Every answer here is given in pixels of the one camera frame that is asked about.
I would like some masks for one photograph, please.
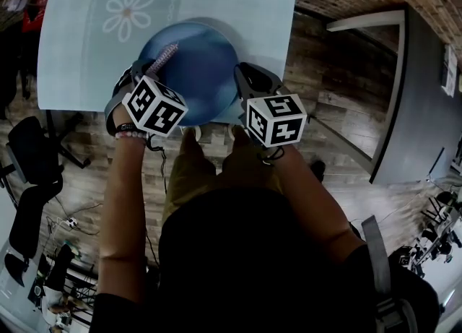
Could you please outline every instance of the black shirt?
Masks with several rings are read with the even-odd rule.
[[[165,222],[159,259],[160,288],[148,293],[147,304],[98,295],[92,332],[144,323],[152,331],[375,331],[367,247],[342,265],[332,264],[274,191],[221,189],[193,199]],[[416,315],[424,312],[425,329],[419,331],[432,332],[439,316],[433,289],[402,267],[392,265],[391,271],[396,296],[415,300],[409,302]]]

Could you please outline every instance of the blue bowl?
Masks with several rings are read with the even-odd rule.
[[[180,22],[154,35],[140,59],[155,59],[165,46],[178,50],[161,68],[160,82],[180,93],[189,111],[181,126],[203,125],[226,110],[237,95],[234,67],[239,63],[230,42],[210,26]]]

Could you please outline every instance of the hand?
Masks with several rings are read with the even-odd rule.
[[[117,107],[115,107],[115,110],[113,112],[113,120],[114,120],[114,126],[116,128],[122,124],[133,123],[133,120],[131,119],[125,106],[122,103],[119,104]]]

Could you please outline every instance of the office chair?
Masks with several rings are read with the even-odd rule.
[[[43,206],[62,188],[63,178],[60,174],[55,183],[33,186],[22,193],[9,233],[9,244],[23,256],[24,261],[14,254],[6,254],[4,261],[8,273],[23,287],[22,274],[29,267],[29,259],[33,259],[37,252]]]
[[[81,163],[61,146],[61,140],[75,128],[83,116],[80,113],[74,115],[67,121],[65,130],[56,136],[50,111],[46,111],[46,115],[48,138],[34,116],[19,122],[8,134],[9,143],[6,144],[6,150],[13,163],[5,168],[0,163],[0,188],[6,187],[12,198],[14,196],[6,175],[14,171],[17,171],[22,182],[42,185],[54,183],[61,177],[63,167],[58,163],[58,153],[80,168],[90,164],[88,159]]]

